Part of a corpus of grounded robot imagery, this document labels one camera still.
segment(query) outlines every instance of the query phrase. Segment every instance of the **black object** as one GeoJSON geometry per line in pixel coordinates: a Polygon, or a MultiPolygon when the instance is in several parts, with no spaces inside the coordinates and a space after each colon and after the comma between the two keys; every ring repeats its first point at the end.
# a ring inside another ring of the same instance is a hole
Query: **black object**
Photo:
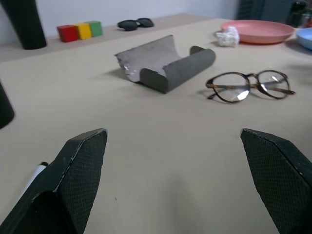
{"type": "Polygon", "coordinates": [[[105,129],[66,142],[0,226],[1,234],[82,234],[101,177],[105,129]]]}
{"type": "Polygon", "coordinates": [[[14,118],[14,111],[0,81],[0,129],[14,118]]]}
{"type": "Polygon", "coordinates": [[[25,50],[47,45],[35,0],[0,0],[25,50]]]}
{"type": "Polygon", "coordinates": [[[49,166],[49,163],[47,163],[47,162],[41,162],[40,165],[47,167],[47,166],[49,166]]]}
{"type": "Polygon", "coordinates": [[[137,20],[132,20],[132,19],[124,20],[122,22],[119,22],[117,26],[119,28],[123,28],[125,31],[134,31],[138,27],[145,27],[145,28],[154,27],[154,23],[149,18],[139,18],[137,20]]]}
{"type": "Polygon", "coordinates": [[[312,234],[312,163],[288,140],[251,129],[241,139],[255,187],[281,234],[312,234]]]}
{"type": "Polygon", "coordinates": [[[302,14],[305,13],[307,3],[304,1],[296,1],[292,4],[292,9],[287,18],[287,24],[297,28],[302,23],[302,14]]]}

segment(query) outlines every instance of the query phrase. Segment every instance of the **yellow block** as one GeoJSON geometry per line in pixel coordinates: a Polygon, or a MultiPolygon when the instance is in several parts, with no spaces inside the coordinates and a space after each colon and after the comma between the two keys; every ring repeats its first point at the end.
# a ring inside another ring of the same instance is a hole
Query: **yellow block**
{"type": "Polygon", "coordinates": [[[80,40],[85,40],[92,37],[91,28],[88,23],[77,23],[74,24],[74,26],[78,31],[80,40]]]}

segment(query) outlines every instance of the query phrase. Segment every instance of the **sunglasses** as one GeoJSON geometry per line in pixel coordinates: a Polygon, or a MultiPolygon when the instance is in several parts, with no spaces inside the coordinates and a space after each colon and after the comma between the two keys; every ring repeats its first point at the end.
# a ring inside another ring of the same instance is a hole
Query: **sunglasses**
{"type": "Polygon", "coordinates": [[[125,31],[134,31],[138,27],[145,27],[145,28],[154,27],[154,23],[149,18],[139,18],[137,20],[132,20],[132,19],[124,20],[122,22],[119,22],[117,26],[119,28],[123,28],[125,31]]]}
{"type": "Polygon", "coordinates": [[[290,90],[287,75],[273,70],[247,75],[239,72],[223,73],[208,80],[206,87],[214,90],[214,94],[210,95],[208,99],[218,96],[222,101],[228,103],[244,100],[249,95],[250,89],[258,89],[261,93],[275,99],[295,94],[290,90]],[[248,77],[254,77],[256,84],[250,84],[248,77]]]}

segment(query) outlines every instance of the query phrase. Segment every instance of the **black container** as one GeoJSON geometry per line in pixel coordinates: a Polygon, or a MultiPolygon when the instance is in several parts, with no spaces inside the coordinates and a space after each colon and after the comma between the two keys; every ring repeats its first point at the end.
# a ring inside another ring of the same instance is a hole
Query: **black container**
{"type": "Polygon", "coordinates": [[[302,14],[305,13],[306,7],[307,3],[305,1],[294,2],[288,15],[287,24],[294,28],[299,27],[302,21],[302,14]]]}
{"type": "Polygon", "coordinates": [[[0,129],[14,118],[14,111],[0,82],[0,129]]]}
{"type": "Polygon", "coordinates": [[[35,0],[0,0],[25,50],[47,45],[35,0]]]}

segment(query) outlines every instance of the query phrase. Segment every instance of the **crumpled tissue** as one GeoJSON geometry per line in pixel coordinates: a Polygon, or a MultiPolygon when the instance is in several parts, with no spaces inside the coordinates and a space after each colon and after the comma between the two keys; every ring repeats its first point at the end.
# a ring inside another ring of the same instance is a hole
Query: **crumpled tissue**
{"type": "Polygon", "coordinates": [[[228,27],[223,32],[215,33],[219,45],[225,47],[236,47],[239,44],[239,34],[235,27],[228,27]]]}

